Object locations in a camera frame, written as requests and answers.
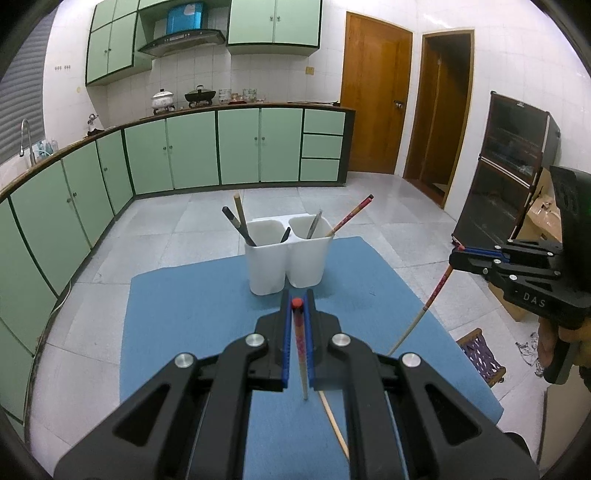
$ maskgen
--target green cabinet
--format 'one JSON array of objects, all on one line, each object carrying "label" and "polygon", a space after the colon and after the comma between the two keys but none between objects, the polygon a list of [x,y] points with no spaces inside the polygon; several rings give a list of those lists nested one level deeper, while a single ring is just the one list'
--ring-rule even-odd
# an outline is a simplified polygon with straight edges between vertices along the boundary
[{"label": "green cabinet", "polygon": [[29,255],[7,200],[0,203],[0,231],[0,318],[34,353],[56,297]]},{"label": "green cabinet", "polygon": [[93,247],[113,219],[95,143],[66,155],[62,162],[74,207]]},{"label": "green cabinet", "polygon": [[90,31],[94,32],[98,28],[113,21],[116,0],[103,0],[95,7],[95,14],[92,17],[92,26]]},{"label": "green cabinet", "polygon": [[115,132],[96,141],[100,166],[111,206],[115,214],[127,204],[133,196],[129,174],[125,164],[125,152],[121,132]]},{"label": "green cabinet", "polygon": [[0,321],[0,405],[21,421],[32,365],[33,356]]},{"label": "green cabinet", "polygon": [[86,60],[86,83],[107,75],[110,38],[111,24],[101,27],[90,34]]},{"label": "green cabinet", "polygon": [[228,50],[310,55],[320,47],[321,0],[232,0]]},{"label": "green cabinet", "polygon": [[165,120],[126,128],[125,143],[136,193],[173,189]]},{"label": "green cabinet", "polygon": [[274,42],[317,46],[319,32],[320,0],[277,0]]},{"label": "green cabinet", "polygon": [[90,252],[62,163],[41,170],[11,197],[35,259],[54,290],[61,292]]},{"label": "green cabinet", "polygon": [[215,112],[167,118],[166,129],[174,188],[218,185]]},{"label": "green cabinet", "polygon": [[261,109],[261,181],[297,181],[300,169],[300,108]]},{"label": "green cabinet", "polygon": [[273,42],[274,20],[275,0],[232,0],[228,44]]},{"label": "green cabinet", "polygon": [[222,184],[259,181],[259,109],[217,113]]},{"label": "green cabinet", "polygon": [[111,24],[107,73],[130,67],[134,57],[134,30],[137,14],[115,20]]}]

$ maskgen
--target metal screw head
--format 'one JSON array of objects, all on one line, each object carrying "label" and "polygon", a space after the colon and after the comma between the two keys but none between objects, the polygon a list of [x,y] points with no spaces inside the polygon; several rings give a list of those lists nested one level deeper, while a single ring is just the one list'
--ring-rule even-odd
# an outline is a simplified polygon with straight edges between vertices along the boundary
[{"label": "metal screw head", "polygon": [[333,335],[332,341],[336,346],[347,346],[351,343],[351,337],[346,333],[337,333]]},{"label": "metal screw head", "polygon": [[174,358],[174,364],[179,368],[187,368],[193,365],[193,355],[180,353]]},{"label": "metal screw head", "polygon": [[265,343],[265,337],[260,333],[251,333],[246,336],[246,344],[248,346],[261,346],[263,343]]},{"label": "metal screw head", "polygon": [[409,368],[418,367],[421,364],[421,357],[416,353],[405,353],[402,356],[402,363]]}]

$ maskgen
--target wall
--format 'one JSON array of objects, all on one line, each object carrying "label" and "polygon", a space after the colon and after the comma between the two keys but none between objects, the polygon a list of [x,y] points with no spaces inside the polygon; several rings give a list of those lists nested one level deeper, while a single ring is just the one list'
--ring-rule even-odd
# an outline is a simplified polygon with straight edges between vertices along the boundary
[{"label": "wall", "polygon": [[60,148],[86,135],[91,113],[109,124],[106,87],[85,86],[86,47],[97,3],[99,0],[63,0],[49,35],[43,74],[43,120],[46,137],[57,140]]},{"label": "wall", "polygon": [[[591,79],[549,17],[530,0],[418,0],[418,30],[475,29],[472,103],[445,210],[457,219],[476,170],[490,92],[548,110],[561,129],[558,164],[591,172]],[[404,166],[399,162],[397,173]]]}]

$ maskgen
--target blue box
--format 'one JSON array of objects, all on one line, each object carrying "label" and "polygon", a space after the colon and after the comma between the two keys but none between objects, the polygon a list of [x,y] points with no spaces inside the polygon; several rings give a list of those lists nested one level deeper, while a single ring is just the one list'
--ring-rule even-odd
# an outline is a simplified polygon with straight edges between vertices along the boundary
[{"label": "blue box", "polygon": [[207,28],[207,6],[203,2],[179,5],[168,11],[166,34]]}]

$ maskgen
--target white floor tile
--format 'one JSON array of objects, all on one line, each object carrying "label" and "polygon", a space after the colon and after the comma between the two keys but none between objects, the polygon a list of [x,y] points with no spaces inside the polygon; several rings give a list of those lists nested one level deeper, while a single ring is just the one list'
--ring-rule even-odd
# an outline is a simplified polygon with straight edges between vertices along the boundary
[{"label": "white floor tile", "polygon": [[529,372],[530,366],[521,357],[515,339],[496,311],[462,325],[449,334],[454,340],[459,340],[476,328],[482,330],[488,348],[495,359],[507,370],[504,376],[505,380],[492,387],[492,392],[500,400],[507,392],[521,383]]},{"label": "white floor tile", "polygon": [[57,435],[50,432],[34,416],[29,418],[28,424],[31,439],[31,453],[47,473],[53,475],[58,460],[72,447]]},{"label": "white floor tile", "polygon": [[158,268],[169,235],[120,237],[100,266],[93,282],[130,283],[131,278]]},{"label": "white floor tile", "polygon": [[88,285],[63,348],[119,365],[129,285]]},{"label": "white floor tile", "polygon": [[[412,267],[411,271],[423,290],[430,295],[447,266],[447,262],[440,262]],[[458,328],[494,310],[470,275],[460,271],[452,272],[433,306],[447,330]]]},{"label": "white floor tile", "polygon": [[503,432],[521,435],[533,459],[538,456],[544,420],[544,392],[548,384],[531,367],[522,382],[501,400],[505,411],[497,426]]},{"label": "white floor tile", "polygon": [[380,230],[406,266],[443,262],[451,249],[430,223],[386,223]]},{"label": "white floor tile", "polygon": [[119,405],[119,366],[46,345],[31,415],[70,445]]},{"label": "white floor tile", "polygon": [[233,257],[238,254],[236,230],[225,232],[174,233],[160,260],[160,267]]}]

